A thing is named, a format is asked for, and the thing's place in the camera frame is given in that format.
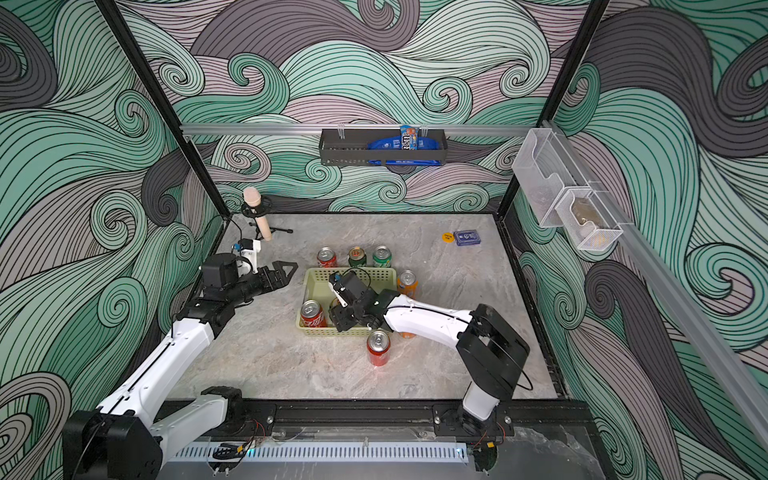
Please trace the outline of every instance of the can lid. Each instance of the can lid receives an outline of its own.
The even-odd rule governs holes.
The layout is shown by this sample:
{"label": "can lid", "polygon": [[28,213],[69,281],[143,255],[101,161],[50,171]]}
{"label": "can lid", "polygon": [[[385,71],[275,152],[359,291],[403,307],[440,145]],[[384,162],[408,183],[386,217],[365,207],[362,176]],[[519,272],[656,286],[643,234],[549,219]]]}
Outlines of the can lid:
{"label": "can lid", "polygon": [[392,254],[389,252],[389,248],[384,245],[379,245],[373,252],[373,256],[380,260],[386,260],[390,255]]}
{"label": "can lid", "polygon": [[368,347],[374,352],[383,352],[389,348],[389,336],[386,332],[376,330],[368,335]]}
{"label": "can lid", "polygon": [[330,247],[323,247],[317,252],[317,259],[323,262],[327,262],[336,256],[336,252],[330,249]]}
{"label": "can lid", "polygon": [[362,247],[352,247],[349,251],[349,258],[352,260],[360,260],[366,255],[366,251]]}
{"label": "can lid", "polygon": [[405,270],[404,272],[400,273],[400,283],[403,285],[413,285],[416,283],[416,274],[411,270]]}
{"label": "can lid", "polygon": [[317,303],[315,300],[307,300],[304,302],[304,304],[301,306],[301,315],[305,316],[307,318],[312,318],[313,316],[320,313],[320,304]]}

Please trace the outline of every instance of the microphone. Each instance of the microphone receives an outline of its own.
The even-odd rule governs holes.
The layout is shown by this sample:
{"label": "microphone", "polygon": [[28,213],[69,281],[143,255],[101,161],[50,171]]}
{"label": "microphone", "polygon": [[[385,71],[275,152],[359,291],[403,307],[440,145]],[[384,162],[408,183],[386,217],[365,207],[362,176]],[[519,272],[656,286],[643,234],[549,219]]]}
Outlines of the microphone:
{"label": "microphone", "polygon": [[262,210],[259,208],[261,206],[261,194],[259,191],[254,187],[247,187],[243,190],[243,200],[245,200],[245,203],[253,211],[256,218],[256,225],[259,227],[261,236],[264,237],[264,240],[267,242],[271,241],[272,230],[270,230],[269,222],[266,221],[266,212],[261,213],[258,217],[256,216],[260,213],[258,210]]}

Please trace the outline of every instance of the yellow basket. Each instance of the yellow basket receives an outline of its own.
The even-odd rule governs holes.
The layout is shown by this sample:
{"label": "yellow basket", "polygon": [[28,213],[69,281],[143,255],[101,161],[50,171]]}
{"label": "yellow basket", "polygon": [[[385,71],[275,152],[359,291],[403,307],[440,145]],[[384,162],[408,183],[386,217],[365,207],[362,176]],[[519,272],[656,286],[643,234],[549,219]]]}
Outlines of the yellow basket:
{"label": "yellow basket", "polygon": [[[377,292],[381,292],[384,289],[397,290],[397,272],[393,268],[371,268],[369,266],[361,267],[371,276],[371,286]],[[330,304],[336,295],[331,291],[331,287],[328,284],[328,279],[333,273],[344,273],[349,270],[348,267],[337,268],[308,268],[306,269],[306,275],[304,276],[304,300],[302,305],[307,300],[315,300],[323,308],[323,315],[326,317],[328,326],[304,326],[301,318],[301,306],[296,312],[296,327],[303,331],[307,335],[312,336],[335,336],[335,335],[354,335],[364,336],[370,333],[370,330],[366,326],[354,326],[351,329],[340,332],[333,326],[328,312],[330,311]],[[365,275],[359,268],[353,270],[355,275],[362,280],[364,284],[368,284],[368,275]]]}

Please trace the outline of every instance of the red soda can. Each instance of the red soda can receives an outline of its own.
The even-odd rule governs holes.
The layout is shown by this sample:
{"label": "red soda can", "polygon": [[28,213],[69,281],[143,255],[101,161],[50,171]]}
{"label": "red soda can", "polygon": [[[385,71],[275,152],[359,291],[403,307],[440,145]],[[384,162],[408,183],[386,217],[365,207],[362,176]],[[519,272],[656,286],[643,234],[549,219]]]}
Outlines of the red soda can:
{"label": "red soda can", "polygon": [[317,262],[322,268],[333,268],[336,264],[336,252],[329,247],[323,247],[317,252]]}
{"label": "red soda can", "polygon": [[384,366],[389,361],[389,336],[382,330],[368,335],[368,358],[373,366]]}
{"label": "red soda can", "polygon": [[301,306],[301,318],[304,320],[304,326],[326,326],[326,317],[323,315],[323,308],[315,300],[307,300]]}

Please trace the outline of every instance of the red wire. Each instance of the red wire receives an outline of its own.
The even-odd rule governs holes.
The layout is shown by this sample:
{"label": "red wire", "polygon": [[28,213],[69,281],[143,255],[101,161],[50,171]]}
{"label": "red wire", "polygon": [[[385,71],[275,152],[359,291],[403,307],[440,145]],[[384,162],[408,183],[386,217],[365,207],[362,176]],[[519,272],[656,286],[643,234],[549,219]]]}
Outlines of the red wire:
{"label": "red wire", "polygon": [[477,442],[477,443],[475,443],[475,444],[472,446],[472,448],[474,448],[474,447],[476,447],[476,446],[480,445],[480,442],[482,442],[482,440],[485,438],[485,434],[486,434],[486,433],[488,433],[488,430],[486,430],[486,431],[485,431],[485,432],[482,434],[482,437],[480,437],[480,439],[478,440],[478,442]]}
{"label": "red wire", "polygon": [[264,425],[261,425],[257,420],[253,420],[256,422],[257,427],[261,427],[261,431],[263,432],[264,436],[266,437],[266,429],[264,428]]}
{"label": "red wire", "polygon": [[498,427],[502,430],[502,433],[504,434],[504,438],[502,439],[502,442],[505,442],[507,439],[507,431],[504,430],[504,427],[502,426],[501,423],[496,422],[496,425],[498,425]]}

